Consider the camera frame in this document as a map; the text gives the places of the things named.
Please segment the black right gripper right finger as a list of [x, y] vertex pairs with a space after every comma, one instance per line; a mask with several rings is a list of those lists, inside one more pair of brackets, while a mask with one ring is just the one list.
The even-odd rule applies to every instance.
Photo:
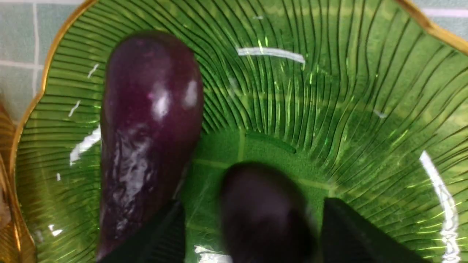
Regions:
[[325, 198], [320, 236], [325, 263], [428, 263], [339, 198]]

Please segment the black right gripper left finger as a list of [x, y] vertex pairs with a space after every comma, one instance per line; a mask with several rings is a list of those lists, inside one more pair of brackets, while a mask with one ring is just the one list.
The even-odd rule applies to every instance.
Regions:
[[100, 263], [183, 263], [186, 257], [185, 209], [174, 200]]

